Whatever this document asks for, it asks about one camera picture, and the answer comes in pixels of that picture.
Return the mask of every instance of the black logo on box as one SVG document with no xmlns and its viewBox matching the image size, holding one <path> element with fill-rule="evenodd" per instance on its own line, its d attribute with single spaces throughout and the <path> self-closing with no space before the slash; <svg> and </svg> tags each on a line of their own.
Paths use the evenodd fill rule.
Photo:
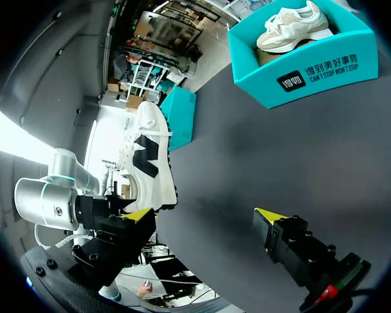
<svg viewBox="0 0 391 313">
<path fill-rule="evenodd" d="M 294 72 L 288 73 L 280 78 L 277 78 L 276 81 L 284 88 L 288 93 L 295 89 L 304 87 L 306 82 L 301 76 L 300 72 L 295 70 Z"/>
</svg>

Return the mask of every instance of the white shelf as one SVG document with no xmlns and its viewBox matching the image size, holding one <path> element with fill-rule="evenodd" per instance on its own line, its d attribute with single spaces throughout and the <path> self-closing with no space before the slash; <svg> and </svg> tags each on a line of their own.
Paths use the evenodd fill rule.
<svg viewBox="0 0 391 313">
<path fill-rule="evenodd" d="M 140 65 L 141 65 L 142 63 L 147 63 L 147 64 L 150 65 L 151 67 L 148 69 L 148 73 L 146 74 L 145 80 L 143 81 L 143 83 L 142 83 L 142 84 L 137 84 L 137 83 L 136 83 L 136 77 L 138 76 L 139 67 L 140 67 Z M 148 82 L 148 79 L 149 79 L 149 77 L 150 77 L 150 75 L 151 75 L 151 72 L 152 72 L 152 70 L 153 70 L 154 67 L 159 67 L 159 68 L 161 68 L 161 69 L 162 69 L 162 73 L 161 73 L 161 75 L 160 75 L 158 81 L 155 83 L 154 87 L 146 87 L 146 84 L 147 84 L 147 82 Z M 137 65 L 137 67 L 136 67 L 136 69 L 135 69 L 135 73 L 134 73 L 134 75 L 133 75 L 133 80 L 132 80 L 132 82 L 131 82 L 131 83 L 125 83 L 126 85 L 129 86 L 129 89 L 128 89 L 128 93 L 127 93 L 127 96 L 126 96 L 126 100 L 125 100 L 124 102 L 127 102 L 127 100 L 129 99 L 130 92 L 132 91 L 132 87 L 135 87 L 135 88 L 137 88 L 137 89 L 141 89 L 141 90 L 139 91 L 139 96 L 140 96 L 140 97 L 142 96 L 144 90 L 150 90 L 150 91 L 154 91 L 154 92 L 156 92 L 156 93 L 159 93 L 159 91 L 157 91 L 156 88 L 158 87 L 159 83 L 161 82 L 161 79 L 164 77 L 165 73 L 166 73 L 168 70 L 169 70 L 169 69 L 168 69 L 167 67 L 162 66 L 162 65 L 160 65 L 160 64 L 158 64 L 158 63 L 153 63 L 153 62 L 150 62 L 150 61 L 147 61 L 147 60 L 143 60 L 143 59 L 139 60 L 138 65 Z"/>
<path fill-rule="evenodd" d="M 215 0 L 203 0 L 204 2 L 207 2 L 208 4 L 218 8 L 219 10 L 221 10 L 222 12 L 226 13 L 228 16 L 230 16 L 231 18 L 233 18 L 234 20 L 236 20 L 238 23 L 240 22 L 240 18 L 235 16 L 232 12 L 230 12 L 228 10 L 229 7 L 231 7 L 231 5 L 238 1 L 238 0 L 234 0 L 232 3 L 222 7 L 221 5 L 219 5 Z"/>
</svg>

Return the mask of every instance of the cardboard box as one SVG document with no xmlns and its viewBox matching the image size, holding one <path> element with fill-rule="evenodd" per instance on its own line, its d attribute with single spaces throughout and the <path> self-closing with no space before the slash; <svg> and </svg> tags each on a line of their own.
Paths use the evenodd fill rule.
<svg viewBox="0 0 391 313">
<path fill-rule="evenodd" d="M 108 83 L 107 83 L 107 88 L 114 93 L 119 92 L 119 80 L 117 80 L 114 77 L 109 78 Z"/>
<path fill-rule="evenodd" d="M 357 16 L 331 0 L 313 0 L 335 34 L 276 55 L 256 50 L 264 22 L 282 7 L 302 8 L 306 0 L 275 0 L 228 33 L 233 81 L 266 108 L 350 83 L 378 78 L 377 41 Z"/>
<path fill-rule="evenodd" d="M 145 90 L 145 92 L 143 93 L 143 99 L 148 100 L 148 98 L 149 98 L 149 90 Z"/>
<path fill-rule="evenodd" d="M 121 91 L 127 91 L 127 90 L 129 90 L 129 85 L 126 85 L 124 83 L 120 83 L 119 88 Z"/>
<path fill-rule="evenodd" d="M 130 199 L 130 186 L 129 185 L 122 185 L 121 195 L 125 199 Z"/>
<path fill-rule="evenodd" d="M 138 111 L 138 106 L 142 103 L 142 101 L 143 97 L 129 95 L 129 99 L 125 107 L 126 112 L 136 113 Z"/>
</svg>

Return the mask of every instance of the black logo on sneaker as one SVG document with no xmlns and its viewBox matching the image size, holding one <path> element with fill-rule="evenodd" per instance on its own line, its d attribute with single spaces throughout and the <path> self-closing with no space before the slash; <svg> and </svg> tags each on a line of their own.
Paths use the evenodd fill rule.
<svg viewBox="0 0 391 313">
<path fill-rule="evenodd" d="M 294 72 L 288 73 L 280 78 L 277 78 L 276 81 L 280 83 L 281 87 L 288 93 L 295 89 L 304 87 L 306 82 L 304 78 L 301 76 L 301 73 L 297 70 Z"/>
<path fill-rule="evenodd" d="M 159 145 L 144 135 L 141 135 L 135 142 L 144 147 L 144 150 L 135 151 L 133 165 L 143 173 L 155 178 L 158 175 L 158 168 L 149 161 L 158 160 Z"/>
</svg>

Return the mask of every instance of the gray table surface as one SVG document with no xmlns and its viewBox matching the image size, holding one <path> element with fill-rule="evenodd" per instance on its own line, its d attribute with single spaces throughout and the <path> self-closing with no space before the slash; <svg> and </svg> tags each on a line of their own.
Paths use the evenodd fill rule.
<svg viewBox="0 0 391 313">
<path fill-rule="evenodd" d="M 197 92 L 194 140 L 171 153 L 179 204 L 158 232 L 201 280 L 248 313 L 298 312 L 305 296 L 252 232 L 254 207 L 300 215 L 374 286 L 391 262 L 391 61 L 379 79 L 267 110 L 231 66 Z"/>
</svg>

